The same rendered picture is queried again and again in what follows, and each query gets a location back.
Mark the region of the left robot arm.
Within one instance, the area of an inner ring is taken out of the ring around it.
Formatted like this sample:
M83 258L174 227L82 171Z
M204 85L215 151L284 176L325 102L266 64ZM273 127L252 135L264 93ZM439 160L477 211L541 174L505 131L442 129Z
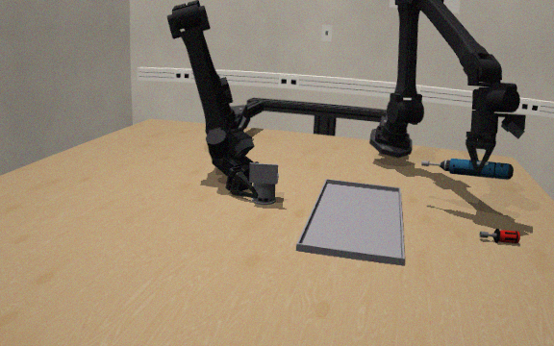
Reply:
M408 150L410 135L407 134L405 126L409 123L417 125L423 119L422 95L416 91L417 30L420 11L429 18L457 55L467 75L467 85L481 86L479 88L482 89L473 90L473 110L514 112L519 107L520 98L516 84L500 83L502 69L498 60L471 36L455 15L441 3L443 1L395 0L399 13L398 71L394 91L396 94L390 94L387 106L388 121L384 125L384 130L382 126L377 126L376 142ZM501 127L516 138L523 135L523 114L494 112L482 112L481 133L497 134L498 117L505 117Z

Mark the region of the grey metal bracket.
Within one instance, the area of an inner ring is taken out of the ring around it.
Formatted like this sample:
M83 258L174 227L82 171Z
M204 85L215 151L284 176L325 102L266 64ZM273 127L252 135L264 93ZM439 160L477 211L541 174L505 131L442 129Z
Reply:
M250 162L249 183L277 185L278 178L278 164Z

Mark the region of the red-handled nut driver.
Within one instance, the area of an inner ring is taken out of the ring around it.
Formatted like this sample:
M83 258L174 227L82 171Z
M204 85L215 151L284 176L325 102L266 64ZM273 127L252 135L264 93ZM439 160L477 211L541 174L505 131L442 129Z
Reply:
M479 236L485 238L492 236L495 243L498 243L498 241L519 243L520 241L520 233L518 231L500 231L499 229L496 229L494 232L495 234L489 234L489 232L480 232Z

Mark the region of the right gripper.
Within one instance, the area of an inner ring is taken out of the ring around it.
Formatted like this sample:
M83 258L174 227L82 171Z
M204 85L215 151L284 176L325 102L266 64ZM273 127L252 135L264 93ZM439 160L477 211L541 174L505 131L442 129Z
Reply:
M233 195L245 196L245 197L251 197L251 198L257 199L258 192L252 186L252 183L249 183L249 167L250 167L250 163L232 167L229 169L229 176L224 169L222 169L222 172L226 176L228 176L226 188ZM250 189L252 193L243 191L246 189Z

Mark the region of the blue electric nut driver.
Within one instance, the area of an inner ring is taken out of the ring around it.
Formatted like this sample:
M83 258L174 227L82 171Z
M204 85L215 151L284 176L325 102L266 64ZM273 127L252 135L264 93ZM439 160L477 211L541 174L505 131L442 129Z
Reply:
M422 166L438 165L429 161L422 161ZM513 177L514 168L509 163L486 161L481 172L475 172L471 160L451 159L440 162L439 167L450 174L468 175L509 180Z

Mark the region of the grey cylinder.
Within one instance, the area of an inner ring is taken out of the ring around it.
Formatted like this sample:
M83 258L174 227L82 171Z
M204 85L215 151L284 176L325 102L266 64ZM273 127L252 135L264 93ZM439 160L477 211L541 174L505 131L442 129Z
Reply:
M252 198L252 202L258 205L271 205L276 202L275 184L253 183L253 187L258 192L258 198Z

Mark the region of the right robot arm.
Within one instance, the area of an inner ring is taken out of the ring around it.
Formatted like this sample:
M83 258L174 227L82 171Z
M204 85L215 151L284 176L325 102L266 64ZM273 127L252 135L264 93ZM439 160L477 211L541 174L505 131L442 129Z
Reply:
M228 173L232 167L253 162L245 155L255 145L252 137L245 132L231 134L231 130L239 127L242 114L235 114L234 110L230 109L229 103L233 103L233 101L230 97L226 77L220 78L217 73L214 73L216 71L213 68L212 58L208 46L205 44L206 40L203 34L203 31L210 29L210 24L205 6L199 7L199 5L198 0L197 8L196 0L188 2L187 5L178 5L179 8L174 6L174 10L172 10L172 14L167 16L167 20L172 37L181 37L189 54L192 72L205 114L206 141L212 163L220 171L224 169ZM199 25L193 26L193 24ZM181 29L184 28L186 31L181 32ZM213 78L211 78L212 75Z

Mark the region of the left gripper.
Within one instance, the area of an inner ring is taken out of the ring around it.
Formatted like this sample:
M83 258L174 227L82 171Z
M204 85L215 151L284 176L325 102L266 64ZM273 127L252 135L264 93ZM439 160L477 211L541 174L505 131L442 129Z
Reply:
M481 133L481 119L482 119L482 112L492 112L492 111L472 111L471 114L471 130L470 132L466 132L466 148L469 153L469 156L472 161L472 165L475 172L481 172L486 161L488 161L495 145L496 145L496 134L487 134L487 133ZM477 136L479 135L479 136ZM473 138L474 137L474 138ZM485 138L487 138L487 141L485 141ZM482 139L481 140L477 140ZM490 144L485 144L490 143ZM492 148L493 147L493 148ZM475 149L472 149L475 148ZM478 161L478 156L476 149L485 149L486 153L480 163L479 166L477 166L476 161Z

